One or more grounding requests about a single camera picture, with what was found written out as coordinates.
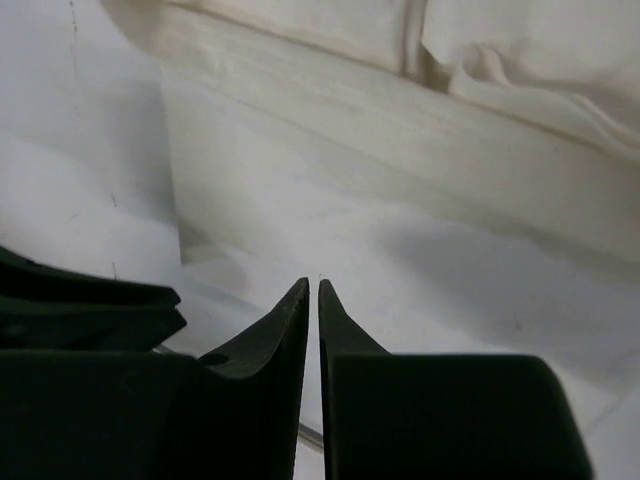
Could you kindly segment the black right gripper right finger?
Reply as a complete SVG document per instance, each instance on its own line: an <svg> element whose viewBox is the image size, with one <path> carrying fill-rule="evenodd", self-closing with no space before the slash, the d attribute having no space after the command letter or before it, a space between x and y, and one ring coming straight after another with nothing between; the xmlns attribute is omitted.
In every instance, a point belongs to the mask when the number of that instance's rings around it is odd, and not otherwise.
<svg viewBox="0 0 640 480"><path fill-rule="evenodd" d="M318 294L330 479L590 479L558 377L515 354L393 354Z"/></svg>

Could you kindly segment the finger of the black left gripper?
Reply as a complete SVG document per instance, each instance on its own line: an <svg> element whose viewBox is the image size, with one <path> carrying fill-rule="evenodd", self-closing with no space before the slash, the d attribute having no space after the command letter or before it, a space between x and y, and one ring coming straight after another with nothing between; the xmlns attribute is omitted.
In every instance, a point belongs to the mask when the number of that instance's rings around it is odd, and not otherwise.
<svg viewBox="0 0 640 480"><path fill-rule="evenodd" d="M1 347L150 351L186 326L171 304L115 306L1 301Z"/></svg>
<svg viewBox="0 0 640 480"><path fill-rule="evenodd" d="M37 263L1 249L3 313L77 313L172 309L170 287L95 277Z"/></svg>

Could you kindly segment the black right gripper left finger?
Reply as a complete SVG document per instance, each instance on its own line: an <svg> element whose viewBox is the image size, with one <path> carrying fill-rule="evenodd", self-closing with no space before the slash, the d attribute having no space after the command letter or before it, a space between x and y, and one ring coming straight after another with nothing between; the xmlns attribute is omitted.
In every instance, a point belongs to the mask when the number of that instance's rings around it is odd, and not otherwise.
<svg viewBox="0 0 640 480"><path fill-rule="evenodd" d="M291 478L309 296L201 357L1 347L2 477Z"/></svg>

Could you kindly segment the white t shirt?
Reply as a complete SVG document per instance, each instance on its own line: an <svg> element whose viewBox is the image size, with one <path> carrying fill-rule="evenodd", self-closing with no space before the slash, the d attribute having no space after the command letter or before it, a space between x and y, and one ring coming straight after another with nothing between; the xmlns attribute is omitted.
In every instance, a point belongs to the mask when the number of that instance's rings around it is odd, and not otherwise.
<svg viewBox="0 0 640 480"><path fill-rule="evenodd" d="M164 67L268 118L542 233L639 258L639 168L601 147L181 2L105 10Z"/></svg>

